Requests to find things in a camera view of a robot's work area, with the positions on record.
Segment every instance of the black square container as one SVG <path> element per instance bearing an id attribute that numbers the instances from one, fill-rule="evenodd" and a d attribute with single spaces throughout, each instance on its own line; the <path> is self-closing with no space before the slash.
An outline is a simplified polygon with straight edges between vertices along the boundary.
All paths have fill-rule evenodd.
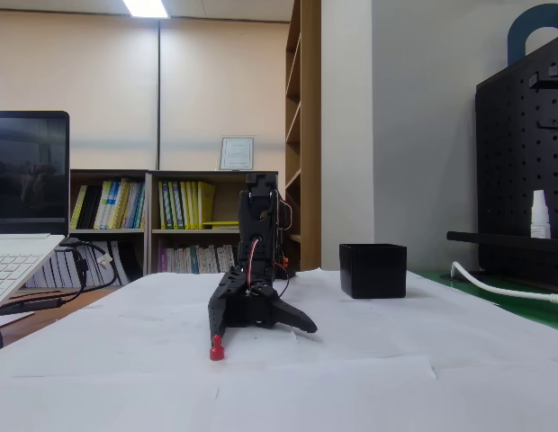
<path id="1" fill-rule="evenodd" d="M 354 299 L 405 297 L 407 248 L 339 245 L 341 289 Z"/>

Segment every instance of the bookshelf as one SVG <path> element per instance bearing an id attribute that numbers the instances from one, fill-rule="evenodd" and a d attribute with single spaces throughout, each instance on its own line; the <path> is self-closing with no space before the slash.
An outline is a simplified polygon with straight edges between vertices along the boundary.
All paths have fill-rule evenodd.
<path id="1" fill-rule="evenodd" d="M 110 179 L 121 181 L 122 178 L 130 178 L 138 182 L 146 182 L 147 170 L 131 169 L 72 169 L 70 172 L 69 187 L 69 214 L 73 213 L 82 185 L 103 185 Z M 147 199 L 144 202 L 143 211 L 147 215 Z M 81 240 L 91 241 L 127 241 L 133 245 L 133 250 L 143 274 L 147 274 L 147 229 L 70 229 L 69 235 Z"/>
<path id="2" fill-rule="evenodd" d="M 158 182 L 205 182 L 215 186 L 213 200 L 214 221 L 237 221 L 239 193 L 247 185 L 245 171 L 149 171 L 147 173 L 148 249 L 147 274 L 158 272 L 159 251 L 162 248 L 214 245 L 216 248 L 239 243 L 238 229 L 161 229 Z"/>
<path id="3" fill-rule="evenodd" d="M 297 270 L 321 266 L 321 1 L 295 0 L 285 50 L 284 249 Z"/>

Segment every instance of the framed certificate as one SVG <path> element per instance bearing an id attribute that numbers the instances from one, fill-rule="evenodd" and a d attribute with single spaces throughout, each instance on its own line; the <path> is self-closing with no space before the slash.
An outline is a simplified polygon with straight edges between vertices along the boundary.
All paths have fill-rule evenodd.
<path id="1" fill-rule="evenodd" d="M 253 141 L 252 138 L 223 138 L 219 169 L 253 169 Z"/>

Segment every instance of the white laptop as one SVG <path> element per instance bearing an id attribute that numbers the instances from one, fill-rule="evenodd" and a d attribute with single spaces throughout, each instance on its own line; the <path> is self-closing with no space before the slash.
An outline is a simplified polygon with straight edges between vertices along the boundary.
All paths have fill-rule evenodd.
<path id="1" fill-rule="evenodd" d="M 69 116 L 0 112 L 0 306 L 68 235 Z"/>

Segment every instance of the black pegboard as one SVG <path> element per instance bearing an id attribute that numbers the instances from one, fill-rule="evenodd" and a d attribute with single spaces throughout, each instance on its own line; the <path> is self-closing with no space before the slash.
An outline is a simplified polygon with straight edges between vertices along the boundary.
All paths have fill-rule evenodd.
<path id="1" fill-rule="evenodd" d="M 558 239 L 558 130 L 540 129 L 558 129 L 558 89 L 529 83 L 538 74 L 558 87 L 550 67 L 558 67 L 558 38 L 477 85 L 480 233 L 529 237 L 533 191 L 543 189 Z M 490 272 L 558 284 L 555 253 L 480 245 L 479 263 Z"/>

